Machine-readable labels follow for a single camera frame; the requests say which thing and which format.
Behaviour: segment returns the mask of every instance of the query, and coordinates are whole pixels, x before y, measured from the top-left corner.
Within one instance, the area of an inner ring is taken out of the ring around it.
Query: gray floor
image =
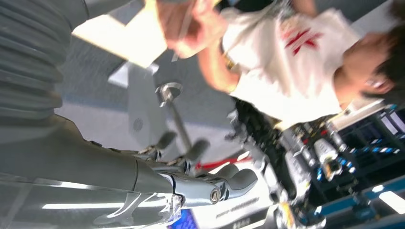
[[[385,0],[318,0],[321,10],[329,7],[341,9],[355,21]],[[140,9],[129,5],[114,12],[123,22],[131,19]],[[195,58],[171,63],[172,53],[165,52],[156,63],[156,84],[180,82],[184,92],[176,101],[186,122],[191,138],[208,138],[212,147],[206,160],[216,160],[238,149],[235,144],[224,143],[230,130],[226,115],[233,109],[230,97],[209,88],[197,67]],[[109,75],[123,60],[80,39],[72,38],[67,62],[61,67],[64,82],[57,86],[64,98],[64,106],[57,110],[72,119],[85,138],[107,147],[138,149],[128,133],[127,91],[107,82]]]

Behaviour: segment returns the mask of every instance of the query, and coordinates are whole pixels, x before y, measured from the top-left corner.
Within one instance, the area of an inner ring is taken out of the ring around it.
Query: metal bolt
[[[216,204],[219,201],[219,198],[221,196],[221,191],[219,188],[214,188],[211,192],[211,203]]]

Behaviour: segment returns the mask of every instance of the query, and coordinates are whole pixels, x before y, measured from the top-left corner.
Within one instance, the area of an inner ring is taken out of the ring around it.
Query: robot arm
[[[10,177],[24,177],[33,184],[47,180],[124,193],[173,194],[184,208],[243,195],[257,181],[253,171],[191,177],[186,165],[194,157],[167,165],[145,161],[148,157],[138,152],[105,149],[85,141],[72,121],[54,113],[62,105],[54,91],[62,80],[57,67],[66,59],[72,30],[128,2],[0,0],[0,181],[9,184],[15,181]],[[136,198],[127,197],[126,212],[136,208]],[[120,223],[111,219],[122,215],[95,222]]]

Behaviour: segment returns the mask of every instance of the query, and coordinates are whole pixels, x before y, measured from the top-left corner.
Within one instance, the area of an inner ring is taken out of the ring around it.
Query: robotic hand
[[[250,169],[238,170],[235,165],[223,167],[217,174],[200,174],[198,164],[209,143],[200,140],[183,156],[171,162],[161,162],[162,150],[164,150],[174,140],[175,134],[170,132],[165,134],[154,146],[136,151],[121,151],[123,154],[130,154],[144,160],[148,167],[145,171],[153,170],[169,182],[173,188],[171,200],[168,199],[170,211],[166,215],[161,209],[159,212],[151,213],[161,215],[162,218],[154,224],[174,222],[179,218],[180,209],[200,206],[214,205],[220,201],[241,197],[246,194],[257,182],[256,174]],[[156,182],[149,180],[148,185]],[[133,226],[136,223],[132,217],[135,210],[144,201],[151,198],[150,195],[141,193],[127,193],[124,205],[120,210],[102,215],[94,221],[97,225],[115,224]]]

